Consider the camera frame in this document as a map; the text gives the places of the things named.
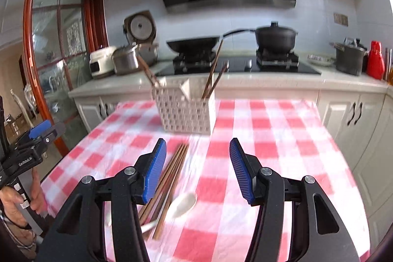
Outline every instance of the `wooden chopstick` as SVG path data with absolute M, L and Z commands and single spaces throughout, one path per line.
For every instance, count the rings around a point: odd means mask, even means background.
M 173 167 L 176 165 L 176 161 L 178 159 L 178 156 L 180 154 L 181 148 L 185 148 L 185 144 L 181 143 L 176 152 L 174 153 L 174 155 L 172 156 L 170 162 L 168 163 L 168 165 L 166 166 L 164 172 L 161 174 L 160 179 L 158 180 L 158 184 L 157 184 L 157 189 L 156 192 L 154 193 L 154 197 L 152 199 L 150 199 L 150 201 L 148 202 L 147 205 L 144 205 L 138 212 L 138 217 L 139 217 L 139 221 L 141 222 L 141 218 L 143 213 L 146 211 L 146 209 L 148 208 L 150 211 L 152 209 L 152 206 L 154 206 L 154 204 L 156 203 L 157 199 L 158 199 L 158 195 L 160 194 L 165 181 L 168 179 L 168 176 L 170 175 L 170 172 L 172 171 Z M 146 216 L 144 217 L 144 221 L 143 223 L 145 223 L 146 218 L 149 216 L 150 211 L 147 213 Z
M 161 213 L 162 206 L 164 205 L 165 201 L 167 201 L 167 199 L 168 199 L 168 192 L 169 192 L 169 190 L 170 190 L 170 186 L 171 186 L 172 183 L 173 183 L 174 176 L 175 176 L 177 170 L 178 170 L 178 166 L 175 166 L 175 167 L 172 168 L 172 171 L 170 172 L 169 179 L 168 179 L 168 180 L 166 181 L 166 183 L 165 183 L 164 189 L 162 190 L 161 198 L 160 198 L 158 204 L 156 205 L 156 208 L 155 208 L 155 210 L 154 210 L 154 212 L 153 212 L 153 215 L 152 215 L 150 221 L 154 221 L 154 220 L 156 220 L 156 219 L 159 218 L 159 215 L 160 215 L 160 213 Z M 152 231 L 153 231 L 153 229 L 150 229 L 150 230 L 146 231 L 146 232 L 143 234 L 143 239 L 144 239 L 145 241 L 147 241 L 147 240 L 149 239 L 150 234 L 152 233 Z
M 221 69 L 221 71 L 220 71 L 220 73 L 219 73 L 219 75 L 218 75 L 216 81 L 214 82 L 212 88 L 210 89 L 208 95 L 206 96 L 207 99 L 210 98 L 210 96 L 211 96 L 211 94 L 213 93 L 214 88 L 217 86 L 217 84 L 218 84 L 218 82 L 219 82 L 221 76 L 222 76 L 223 73 L 228 69 L 228 63 L 229 63 L 229 61 L 227 60 L 226 63 L 225 63 L 225 66 L 223 66 L 223 68 Z
M 157 77 L 151 72 L 147 63 L 143 60 L 140 55 L 136 55 L 136 59 L 138 60 L 139 64 L 141 65 L 143 71 L 145 72 L 147 78 L 149 79 L 152 86 L 156 87 L 156 85 L 160 86 L 160 82 L 158 81 Z
M 153 235 L 153 239 L 154 240 L 159 239 L 161 234 L 162 234 L 162 229 L 163 229 L 163 226 L 164 226 L 165 217 L 167 215 L 167 212 L 168 212 L 168 209 L 169 209 L 169 205 L 170 205 L 170 203 L 172 201 L 174 192 L 176 190 L 176 185 L 177 185 L 177 183 L 179 181 L 179 178 L 180 178 L 180 173 L 181 173 L 182 168 L 183 168 L 184 160 L 185 160 L 185 158 L 187 156 L 188 147 L 189 147 L 189 144 L 186 145 L 186 148 L 185 148 L 185 150 L 183 152 L 183 155 L 182 155 L 182 159 L 181 159 L 179 168 L 178 168 L 178 170 L 176 172 L 176 175 L 174 177 L 173 184 L 170 187 L 170 191 L 169 191 L 169 194 L 168 194 L 168 200 L 165 202 L 164 208 L 162 209 L 162 213 L 161 213 L 160 219 L 158 220 L 156 231 L 154 232 L 154 235 Z
M 218 48 L 217 53 L 216 53 L 216 57 L 214 58 L 213 63 L 211 65 L 209 78 L 208 78 L 208 81 L 206 82 L 205 90 L 203 90 L 202 99 L 204 99 L 206 97 L 206 95 L 208 94 L 208 89 L 209 89 L 209 86 L 210 86 L 210 84 L 212 82 L 212 79 L 213 79 L 214 70 L 216 69 L 216 66 L 217 66 L 217 61 L 218 61 L 218 58 L 219 58 L 221 47 L 223 46 L 223 42 L 224 42 L 224 39 L 222 38 L 221 42 L 220 42 L 220 45 L 219 45 L 219 48 Z
M 149 217 L 149 214 L 151 213 L 154 205 L 156 204 L 156 201 L 159 198 L 160 193 L 161 193 L 162 189 L 164 188 L 166 181 L 170 177 L 171 172 L 174 170 L 174 168 L 177 168 L 179 166 L 180 161 L 181 161 L 181 155 L 182 155 L 184 149 L 185 149 L 185 144 L 182 143 L 178 147 L 174 156 L 172 157 L 173 161 L 171 159 L 170 164 L 168 164 L 165 174 L 162 176 L 162 179 L 160 179 L 161 181 L 158 182 L 158 187 L 156 189 L 154 197 L 148 202 L 147 205 L 144 206 L 144 210 L 141 210 L 138 213 L 139 223 L 141 225 L 144 224 L 146 222 L 147 218 Z

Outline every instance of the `red bottle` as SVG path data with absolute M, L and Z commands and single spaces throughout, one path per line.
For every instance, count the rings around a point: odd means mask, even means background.
M 385 72 L 385 63 L 382 57 L 382 45 L 379 41 L 371 42 L 367 74 L 375 79 L 381 80 Z

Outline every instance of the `blue gripper pad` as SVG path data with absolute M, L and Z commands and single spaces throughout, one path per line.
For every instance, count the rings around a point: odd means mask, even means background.
M 158 139 L 157 144 L 150 155 L 152 159 L 145 174 L 145 188 L 142 194 L 142 199 L 145 203 L 148 203 L 154 196 L 158 179 L 160 178 L 162 167 L 164 166 L 165 158 L 167 156 L 167 143 L 164 139 Z
M 43 133 L 44 131 L 48 130 L 50 127 L 52 127 L 52 123 L 49 120 L 45 120 L 39 125 L 35 126 L 30 130 L 29 133 L 29 138 L 30 139 L 36 139 Z
M 252 192 L 252 177 L 246 166 L 248 160 L 237 138 L 233 138 L 229 143 L 229 156 L 231 157 L 242 196 L 247 200 L 248 204 L 252 204 L 255 200 Z

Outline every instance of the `tablecloth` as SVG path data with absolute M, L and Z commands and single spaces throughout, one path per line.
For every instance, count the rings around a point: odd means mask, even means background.
M 176 194 L 195 191 L 198 201 L 185 216 L 166 222 L 163 236 L 146 242 L 151 261 L 244 261 L 258 207 L 242 198 L 231 161 L 229 142 L 237 137 L 248 154 L 281 176 L 314 176 L 341 216 L 359 256 L 370 249 L 367 220 L 351 171 L 315 104 L 293 100 L 216 101 L 217 121 L 211 136 L 163 131 L 153 101 L 119 105 L 50 173 L 42 188 L 52 215 L 60 210 L 79 180 L 114 176 L 152 151 L 158 138 L 168 145 L 167 160 L 181 142 L 190 148 Z M 286 203 L 279 261 L 286 261 L 291 205 Z M 107 255 L 114 261 L 111 229 L 105 230 Z

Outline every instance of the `white woven basket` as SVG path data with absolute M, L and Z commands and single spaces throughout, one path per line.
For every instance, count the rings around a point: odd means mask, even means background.
M 153 88 L 164 130 L 168 132 L 210 135 L 216 123 L 214 91 L 202 100 L 207 77 L 166 78 Z

